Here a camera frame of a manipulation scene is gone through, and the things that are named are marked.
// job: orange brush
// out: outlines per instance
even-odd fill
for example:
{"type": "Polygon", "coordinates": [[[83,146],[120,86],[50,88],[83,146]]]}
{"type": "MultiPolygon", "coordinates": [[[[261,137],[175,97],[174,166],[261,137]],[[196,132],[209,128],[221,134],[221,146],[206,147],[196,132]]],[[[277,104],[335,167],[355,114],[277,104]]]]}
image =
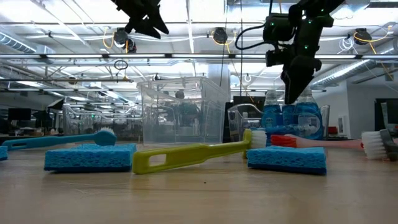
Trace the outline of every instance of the orange brush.
{"type": "Polygon", "coordinates": [[[287,134],[285,136],[272,135],[271,143],[273,146],[285,146],[295,148],[306,147],[337,147],[342,149],[359,149],[363,150],[362,140],[348,140],[348,141],[318,141],[309,140],[287,134]]]}

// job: blue dish soap bottle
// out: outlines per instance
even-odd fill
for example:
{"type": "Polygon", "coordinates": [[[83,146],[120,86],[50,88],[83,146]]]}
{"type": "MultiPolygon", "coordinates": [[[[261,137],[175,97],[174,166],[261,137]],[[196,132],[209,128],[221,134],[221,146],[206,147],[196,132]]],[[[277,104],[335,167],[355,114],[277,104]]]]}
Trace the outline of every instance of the blue dish soap bottle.
{"type": "Polygon", "coordinates": [[[263,128],[272,128],[283,125],[282,111],[278,104],[275,90],[269,90],[264,103],[264,113],[262,115],[261,124],[263,128]]]}
{"type": "Polygon", "coordinates": [[[292,103],[291,105],[283,105],[282,106],[282,114],[284,117],[284,126],[294,124],[293,116],[294,116],[295,110],[296,110],[295,103],[292,103]]]}
{"type": "Polygon", "coordinates": [[[297,124],[300,137],[312,140],[323,139],[322,114],[309,87],[297,99],[294,123],[297,124]]]}

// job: blue brush handle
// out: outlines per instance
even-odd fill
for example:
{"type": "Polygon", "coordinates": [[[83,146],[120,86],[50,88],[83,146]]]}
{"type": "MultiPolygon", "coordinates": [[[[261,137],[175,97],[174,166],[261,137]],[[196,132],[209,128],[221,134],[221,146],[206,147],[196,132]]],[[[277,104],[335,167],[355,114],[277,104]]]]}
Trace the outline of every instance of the blue brush handle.
{"type": "Polygon", "coordinates": [[[47,136],[38,138],[27,138],[27,139],[16,139],[8,140],[3,142],[2,146],[7,146],[8,151],[20,150],[20,149],[30,149],[35,147],[49,147],[58,144],[66,144],[71,142],[79,141],[92,141],[95,138],[95,134],[83,134],[76,136],[47,136]]]}

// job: sponge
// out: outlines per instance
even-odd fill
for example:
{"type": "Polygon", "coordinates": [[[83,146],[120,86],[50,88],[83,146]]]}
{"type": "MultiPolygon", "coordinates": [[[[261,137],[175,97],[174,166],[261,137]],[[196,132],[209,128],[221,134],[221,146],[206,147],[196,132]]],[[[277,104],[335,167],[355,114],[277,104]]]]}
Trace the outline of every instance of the sponge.
{"type": "Polygon", "coordinates": [[[44,170],[57,172],[120,172],[129,171],[135,144],[99,146],[82,144],[71,149],[45,153],[44,170]]]}
{"type": "Polygon", "coordinates": [[[247,151],[248,167],[283,172],[326,175],[323,147],[294,149],[271,146],[247,151]]]}
{"type": "Polygon", "coordinates": [[[7,147],[0,146],[0,161],[6,160],[7,158],[8,158],[7,147]]]}

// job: yellow brush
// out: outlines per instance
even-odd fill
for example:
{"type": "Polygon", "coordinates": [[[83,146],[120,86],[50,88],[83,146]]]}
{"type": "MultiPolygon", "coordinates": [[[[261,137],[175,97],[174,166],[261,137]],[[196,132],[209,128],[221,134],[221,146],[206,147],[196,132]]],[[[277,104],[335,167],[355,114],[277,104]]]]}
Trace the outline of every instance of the yellow brush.
{"type": "Polygon", "coordinates": [[[132,171],[135,174],[148,174],[178,167],[201,164],[208,159],[227,156],[230,154],[245,152],[256,147],[265,147],[266,135],[264,131],[245,130],[243,141],[207,146],[204,144],[192,144],[189,146],[170,147],[165,149],[153,149],[134,153],[132,171]],[[149,159],[152,156],[166,155],[164,164],[151,166],[149,159]]]}

